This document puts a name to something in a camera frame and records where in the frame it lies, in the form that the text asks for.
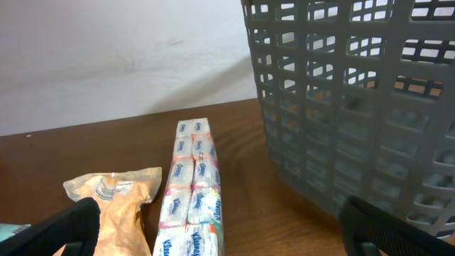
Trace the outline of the teal snack packet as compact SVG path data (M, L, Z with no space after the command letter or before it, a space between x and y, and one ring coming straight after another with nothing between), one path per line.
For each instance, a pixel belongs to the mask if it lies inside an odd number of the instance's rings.
M25 225L14 225L14 224L0 224L0 242L7 240L8 238L24 231L29 228L31 224Z

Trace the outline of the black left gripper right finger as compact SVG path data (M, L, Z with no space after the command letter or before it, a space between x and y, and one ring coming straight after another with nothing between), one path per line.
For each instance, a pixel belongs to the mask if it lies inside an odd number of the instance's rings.
M350 196L338 214L343 246L350 256L454 254L454 246L375 206Z

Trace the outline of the tan vacuum food pouch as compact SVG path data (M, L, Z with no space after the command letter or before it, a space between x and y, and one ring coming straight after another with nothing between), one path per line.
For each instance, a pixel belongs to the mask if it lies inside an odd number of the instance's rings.
M77 202L93 198L100 208L95 255L150 255L141 206L151 203L162 181L162 168L85 174L63 183Z

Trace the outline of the Kleenex tissue multipack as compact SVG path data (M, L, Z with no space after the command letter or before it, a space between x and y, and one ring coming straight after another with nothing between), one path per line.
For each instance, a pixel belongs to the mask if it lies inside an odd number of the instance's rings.
M207 118L177 124L153 256L223 256L223 206Z

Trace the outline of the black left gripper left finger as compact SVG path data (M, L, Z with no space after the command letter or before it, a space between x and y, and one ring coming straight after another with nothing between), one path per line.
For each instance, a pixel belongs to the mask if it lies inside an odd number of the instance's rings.
M100 208L84 198L68 209L1 242L1 254L93 256L100 231Z

